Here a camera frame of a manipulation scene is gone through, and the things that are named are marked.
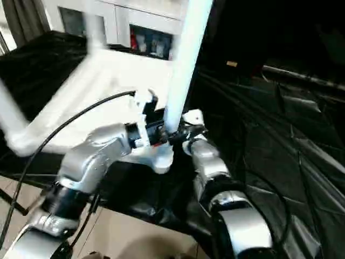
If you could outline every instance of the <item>curtain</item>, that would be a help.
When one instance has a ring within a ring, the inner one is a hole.
[[[2,3],[18,47],[50,30],[40,0],[2,0]]]

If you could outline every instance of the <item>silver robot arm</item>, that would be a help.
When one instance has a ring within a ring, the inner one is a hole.
[[[232,178],[218,150],[207,140],[196,139],[189,143],[189,152],[198,173],[194,180],[195,194],[215,223],[220,258],[261,258],[253,253],[270,254],[270,229]]]
[[[109,166],[131,152],[130,142],[126,126],[115,124],[96,129],[67,152],[55,185],[4,258],[47,259],[67,252],[66,240],[78,229],[90,195]]]

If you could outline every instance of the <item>glass cabinet door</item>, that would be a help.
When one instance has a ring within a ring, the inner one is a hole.
[[[101,35],[109,44],[118,43],[115,6],[108,3],[89,1],[92,14],[99,20]],[[86,37],[85,0],[44,0],[51,29]]]
[[[116,21],[119,44],[165,60],[172,59],[181,21],[120,6],[116,7]]]

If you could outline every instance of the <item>red object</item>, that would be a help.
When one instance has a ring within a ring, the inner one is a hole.
[[[133,29],[130,30],[130,47],[134,50],[138,49]]]

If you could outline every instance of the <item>black tablecloth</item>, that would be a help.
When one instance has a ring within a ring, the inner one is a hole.
[[[85,54],[84,39],[50,32],[1,57],[0,77],[32,120]],[[344,258],[342,98],[329,99],[320,92],[258,79],[231,79],[198,67],[187,108],[203,111],[209,138],[231,173],[246,183],[277,237],[285,224],[283,206],[249,170],[282,192],[292,213],[284,246],[289,258]],[[181,147],[174,150],[174,163],[165,175],[146,166],[115,163],[101,184],[102,206],[190,234],[211,254],[211,225],[193,195],[192,163]],[[27,160],[15,156],[3,139],[0,158],[0,173],[14,179]],[[25,182],[48,187],[61,159],[41,154]]]

